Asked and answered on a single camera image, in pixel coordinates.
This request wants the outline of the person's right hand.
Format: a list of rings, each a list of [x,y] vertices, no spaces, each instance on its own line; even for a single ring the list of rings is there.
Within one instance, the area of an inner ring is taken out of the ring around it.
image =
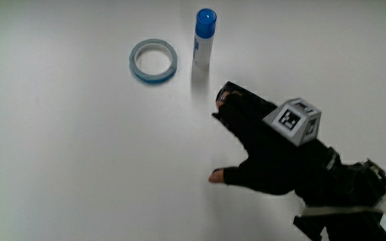
[[[239,91],[224,91],[216,99],[220,121],[247,152],[237,167],[215,169],[208,181],[246,187],[271,195],[287,194],[340,163],[335,150],[319,140],[295,146],[263,122],[277,106]]]

